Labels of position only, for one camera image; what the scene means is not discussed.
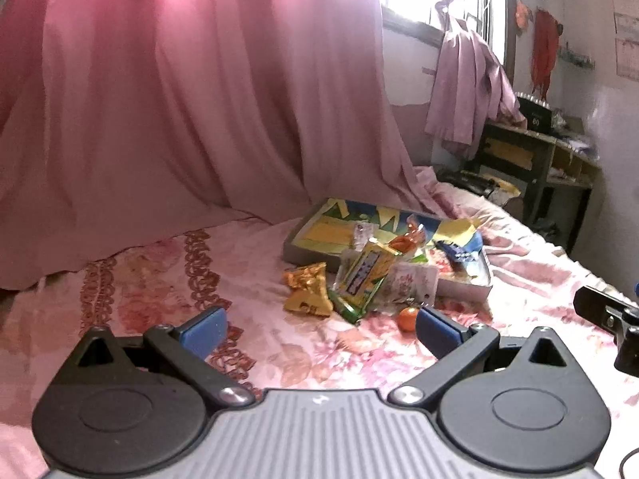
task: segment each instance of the gray ribbed panel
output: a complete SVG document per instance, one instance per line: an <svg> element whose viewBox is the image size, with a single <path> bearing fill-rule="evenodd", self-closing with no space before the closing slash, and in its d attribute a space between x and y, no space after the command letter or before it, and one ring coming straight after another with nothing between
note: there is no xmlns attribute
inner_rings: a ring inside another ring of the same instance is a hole
<svg viewBox="0 0 639 479"><path fill-rule="evenodd" d="M54 472L48 479L71 479ZM191 454L145 479L498 479L460 457L421 413L372 390L271 390L220 415ZM583 469L566 479L600 479Z"/></svg>

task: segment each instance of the bed sheet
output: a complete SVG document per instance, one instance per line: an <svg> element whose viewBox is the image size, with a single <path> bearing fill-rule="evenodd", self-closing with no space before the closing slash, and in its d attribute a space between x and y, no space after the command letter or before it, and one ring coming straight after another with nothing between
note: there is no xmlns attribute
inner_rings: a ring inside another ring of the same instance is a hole
<svg viewBox="0 0 639 479"><path fill-rule="evenodd" d="M617 477L622 457L638 444L639 380L616 371L610 335L579 318L574 291L588 283L616 291L571 261L560 248L482 198L439 184L422 184L452 216L480 221L494 272L485 304L439 299L437 307L468 325L489 323L504 335L525 336L534 326L554 328L573 351L613 419L597 463ZM258 394L263 388L371 388L383 393L431 365L435 358L394 320L373 314L353 326L282 309L289 290L281 276L291 265L282 243L297 220L269 225L230 222L188 232L50 276L46 285L2 300L0 308L0 477L33 479L46 470L30 431L37 399L91 325L134 335L156 323L180 324L200 310L227 309L228 339L208 362ZM627 464L627 475L639 467Z"/></svg>

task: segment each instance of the blue pad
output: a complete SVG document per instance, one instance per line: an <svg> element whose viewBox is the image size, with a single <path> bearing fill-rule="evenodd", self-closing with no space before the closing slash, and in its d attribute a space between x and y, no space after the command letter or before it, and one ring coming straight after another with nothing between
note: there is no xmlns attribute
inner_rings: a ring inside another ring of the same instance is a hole
<svg viewBox="0 0 639 479"><path fill-rule="evenodd" d="M178 342L202 360L226 340L226 311L209 309L177 328Z"/></svg>
<svg viewBox="0 0 639 479"><path fill-rule="evenodd" d="M419 341L438 359L443 358L464 342L459 331L425 308L417 313L415 332Z"/></svg>

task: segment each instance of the desk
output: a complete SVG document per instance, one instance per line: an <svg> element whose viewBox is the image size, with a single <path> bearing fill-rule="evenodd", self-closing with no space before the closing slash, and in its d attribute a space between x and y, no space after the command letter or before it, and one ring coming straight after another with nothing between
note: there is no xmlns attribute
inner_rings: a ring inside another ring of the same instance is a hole
<svg viewBox="0 0 639 479"><path fill-rule="evenodd" d="M570 253L588 207L592 183L599 172L594 160L555 137L488 122L477 155L466 164L468 170L477 174L482 166L526 183L523 223L527 226L548 214L554 189L568 188L580 193L576 219L568 234L566 251ZM566 176L558 177L560 171Z"/></svg>

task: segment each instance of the black box on desk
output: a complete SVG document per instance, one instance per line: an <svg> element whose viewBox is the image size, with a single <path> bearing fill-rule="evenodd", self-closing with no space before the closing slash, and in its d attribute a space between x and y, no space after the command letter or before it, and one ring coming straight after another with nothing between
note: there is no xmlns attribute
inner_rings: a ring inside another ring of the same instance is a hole
<svg viewBox="0 0 639 479"><path fill-rule="evenodd" d="M550 106L543 101L541 101L542 104L537 104L523 95L518 95L517 98L520 103L520 112L528 120L528 129L545 135L552 134L550 125L553 112Z"/></svg>

